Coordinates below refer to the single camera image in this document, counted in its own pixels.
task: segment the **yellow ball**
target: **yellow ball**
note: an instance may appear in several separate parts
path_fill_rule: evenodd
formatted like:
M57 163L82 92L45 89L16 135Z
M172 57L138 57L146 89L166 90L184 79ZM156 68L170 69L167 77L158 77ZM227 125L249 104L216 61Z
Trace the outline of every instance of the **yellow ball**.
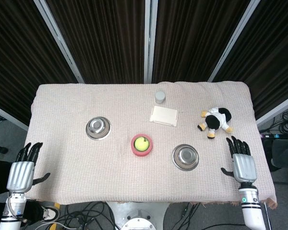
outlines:
M135 140L134 147L138 151L141 151L141 152L146 151L149 147L149 141L147 138L139 137Z

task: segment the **robotic hand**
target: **robotic hand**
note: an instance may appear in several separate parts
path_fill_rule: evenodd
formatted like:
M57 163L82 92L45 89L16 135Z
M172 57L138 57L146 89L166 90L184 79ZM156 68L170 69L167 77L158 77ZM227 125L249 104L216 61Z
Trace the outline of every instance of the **robotic hand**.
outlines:
M19 151L16 162L11 166L6 187L9 190L9 197L1 218L0 230L18 230L21 222L28 221L23 218L26 203L24 193L28 192L32 185L43 182L50 176L50 173L47 173L44 177L33 180L34 167L42 145L43 143L36 143L27 154L31 146L31 143L28 143Z
M245 225L251 230L265 230L263 214L258 198L258 190L252 185L257 179L255 162L250 153L250 148L246 142L231 137L233 142L226 138L231 158L233 159L233 172L228 172L221 168L221 171L234 177L241 185L239 194Z

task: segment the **plush toy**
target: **plush toy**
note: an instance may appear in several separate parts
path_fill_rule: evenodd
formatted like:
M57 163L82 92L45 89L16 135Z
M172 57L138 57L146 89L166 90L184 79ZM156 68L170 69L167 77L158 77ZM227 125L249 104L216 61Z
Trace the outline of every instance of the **plush toy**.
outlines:
M212 108L208 111L202 111L201 117L206 117L204 122L201 122L197 127L200 131L209 128L207 137L209 139L215 138L217 129L222 128L227 133L232 132L232 128L227 124L231 120L231 114L226 108Z

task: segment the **dark curtain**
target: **dark curtain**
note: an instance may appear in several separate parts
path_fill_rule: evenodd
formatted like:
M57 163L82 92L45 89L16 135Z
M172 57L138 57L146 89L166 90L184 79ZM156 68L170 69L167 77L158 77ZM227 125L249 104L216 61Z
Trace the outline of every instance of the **dark curtain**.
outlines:
M86 83L143 83L144 0L47 0Z
M214 81L243 81L260 118L288 98L288 0L262 0Z
M207 81L249 0L159 0L153 83Z
M28 125L40 84L76 82L33 1L0 0L0 108Z

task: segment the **sneaker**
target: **sneaker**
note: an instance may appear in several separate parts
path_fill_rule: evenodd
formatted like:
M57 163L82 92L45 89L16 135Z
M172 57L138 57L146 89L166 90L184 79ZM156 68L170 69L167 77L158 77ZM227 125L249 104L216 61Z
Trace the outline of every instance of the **sneaker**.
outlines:
M44 209L43 219L40 222L54 222L60 217L60 210L57 207L42 207Z

